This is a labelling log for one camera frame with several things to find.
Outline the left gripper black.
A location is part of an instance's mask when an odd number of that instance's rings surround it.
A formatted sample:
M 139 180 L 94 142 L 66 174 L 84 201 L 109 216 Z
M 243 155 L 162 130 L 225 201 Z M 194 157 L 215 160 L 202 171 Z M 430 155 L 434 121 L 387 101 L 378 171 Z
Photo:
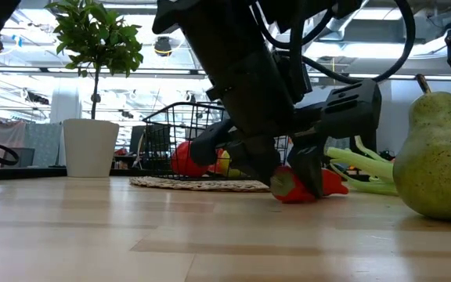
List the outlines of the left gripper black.
M 296 136 L 319 117 L 319 108 L 294 105 L 312 91 L 312 86 L 293 85 L 214 85 L 207 90 L 212 101 L 219 101 L 228 114 L 192 141 L 190 157 L 198 165 L 218 160 L 215 150 L 229 151 L 231 165 L 270 186 L 280 166 L 280 153 L 274 137 L 289 135 L 293 147 L 288 164 L 315 198 L 323 196 L 322 158 L 324 138 L 318 135 Z

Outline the yellow-green apple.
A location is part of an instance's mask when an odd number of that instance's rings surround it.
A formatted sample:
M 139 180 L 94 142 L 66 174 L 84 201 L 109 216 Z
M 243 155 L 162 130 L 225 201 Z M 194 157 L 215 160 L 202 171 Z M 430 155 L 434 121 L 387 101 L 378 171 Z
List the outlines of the yellow-green apple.
M 226 150 L 223 150 L 218 158 L 218 173 L 226 177 L 239 177 L 242 172 L 230 166 L 231 158 Z

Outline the small red pepper green stem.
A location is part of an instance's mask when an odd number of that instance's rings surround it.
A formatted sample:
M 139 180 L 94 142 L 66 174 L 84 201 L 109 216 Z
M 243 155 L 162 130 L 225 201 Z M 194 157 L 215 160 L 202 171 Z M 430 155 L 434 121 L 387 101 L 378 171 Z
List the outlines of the small red pepper green stem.
M 323 196 L 332 194 L 348 194 L 348 188 L 342 184 L 341 177 L 326 168 L 320 169 L 323 177 Z M 303 184 L 289 166 L 278 167 L 270 179 L 269 190 L 271 194 L 284 204 L 316 201 L 314 192 Z

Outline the red apple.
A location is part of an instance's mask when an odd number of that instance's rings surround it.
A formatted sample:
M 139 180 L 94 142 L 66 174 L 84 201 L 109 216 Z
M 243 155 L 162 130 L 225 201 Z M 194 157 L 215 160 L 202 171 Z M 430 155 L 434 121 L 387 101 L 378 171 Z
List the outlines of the red apple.
M 207 166 L 199 166 L 190 156 L 190 141 L 180 143 L 171 155 L 171 169 L 177 175 L 201 177 L 207 172 Z

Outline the green speckled pear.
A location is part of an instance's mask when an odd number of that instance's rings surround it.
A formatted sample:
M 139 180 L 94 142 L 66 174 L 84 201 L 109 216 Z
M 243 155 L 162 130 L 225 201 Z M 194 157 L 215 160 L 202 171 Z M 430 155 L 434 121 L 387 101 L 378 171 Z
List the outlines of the green speckled pear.
M 402 201 L 432 219 L 451 221 L 451 93 L 430 90 L 422 74 L 423 92 L 410 106 L 409 131 L 393 165 Z

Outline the round woven placemat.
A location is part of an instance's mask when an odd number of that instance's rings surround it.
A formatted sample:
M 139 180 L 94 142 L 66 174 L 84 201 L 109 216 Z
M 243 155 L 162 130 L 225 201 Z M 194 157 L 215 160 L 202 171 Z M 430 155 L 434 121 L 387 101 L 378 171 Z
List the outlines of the round woven placemat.
M 269 188 L 255 180 L 177 180 L 151 176 L 133 177 L 129 182 L 135 186 L 169 190 L 208 192 L 268 193 Z

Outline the long ceiling light strip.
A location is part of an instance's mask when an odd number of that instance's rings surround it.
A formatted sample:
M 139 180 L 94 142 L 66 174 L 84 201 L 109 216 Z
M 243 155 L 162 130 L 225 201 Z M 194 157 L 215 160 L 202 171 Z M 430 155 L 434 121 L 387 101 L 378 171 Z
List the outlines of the long ceiling light strip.
M 27 74 L 38 76 L 54 76 L 54 77 L 77 77 L 76 70 L 69 70 L 64 67 L 16 67 L 16 66 L 0 66 L 2 74 Z M 187 78 L 204 79 L 207 77 L 203 70 L 187 70 L 187 69 L 146 69 L 141 68 L 132 72 L 131 77 L 140 78 Z M 449 75 L 425 75 L 428 81 L 451 81 Z

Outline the green plant in white pot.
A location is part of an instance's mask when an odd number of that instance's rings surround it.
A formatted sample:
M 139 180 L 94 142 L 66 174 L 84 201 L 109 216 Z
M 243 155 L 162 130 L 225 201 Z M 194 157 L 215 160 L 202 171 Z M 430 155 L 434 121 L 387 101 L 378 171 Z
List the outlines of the green plant in white pot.
M 142 44 L 136 38 L 140 26 L 126 23 L 118 11 L 96 0 L 55 0 L 45 7 L 57 11 L 56 51 L 71 52 L 65 68 L 82 78 L 93 76 L 91 117 L 63 122 L 67 175 L 106 178 L 120 125 L 96 119 L 100 74 L 106 68 L 111 75 L 128 77 L 139 68 L 143 62 Z

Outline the teal patterned cloth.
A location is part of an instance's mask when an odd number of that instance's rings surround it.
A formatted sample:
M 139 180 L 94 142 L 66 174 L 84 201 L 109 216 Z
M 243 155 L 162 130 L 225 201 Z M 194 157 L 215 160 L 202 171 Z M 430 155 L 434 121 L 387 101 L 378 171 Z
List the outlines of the teal patterned cloth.
M 60 123 L 26 125 L 24 146 L 34 149 L 34 166 L 47 168 L 56 164 L 61 134 Z

